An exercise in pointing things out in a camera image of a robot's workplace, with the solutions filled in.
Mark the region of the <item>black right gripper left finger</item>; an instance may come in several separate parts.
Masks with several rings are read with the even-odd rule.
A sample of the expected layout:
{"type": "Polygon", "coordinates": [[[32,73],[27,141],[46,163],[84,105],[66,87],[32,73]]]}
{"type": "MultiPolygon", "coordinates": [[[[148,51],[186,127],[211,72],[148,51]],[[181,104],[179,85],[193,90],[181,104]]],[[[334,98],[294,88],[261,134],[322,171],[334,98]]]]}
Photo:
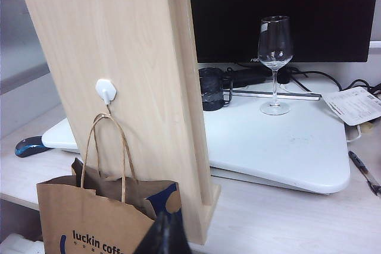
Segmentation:
{"type": "Polygon", "coordinates": [[[135,253],[159,253],[163,235],[168,226],[168,217],[164,212],[160,212],[157,219],[149,228],[142,241],[139,243],[135,253]]]}

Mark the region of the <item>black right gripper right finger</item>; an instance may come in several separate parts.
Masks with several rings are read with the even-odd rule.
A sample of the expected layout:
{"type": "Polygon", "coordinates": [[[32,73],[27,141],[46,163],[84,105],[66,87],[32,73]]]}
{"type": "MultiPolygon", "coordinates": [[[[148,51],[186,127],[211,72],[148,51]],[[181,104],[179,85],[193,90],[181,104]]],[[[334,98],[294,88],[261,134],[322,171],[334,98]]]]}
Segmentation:
{"type": "Polygon", "coordinates": [[[167,253],[191,253],[181,217],[177,214],[171,216],[168,226],[167,253]]]}

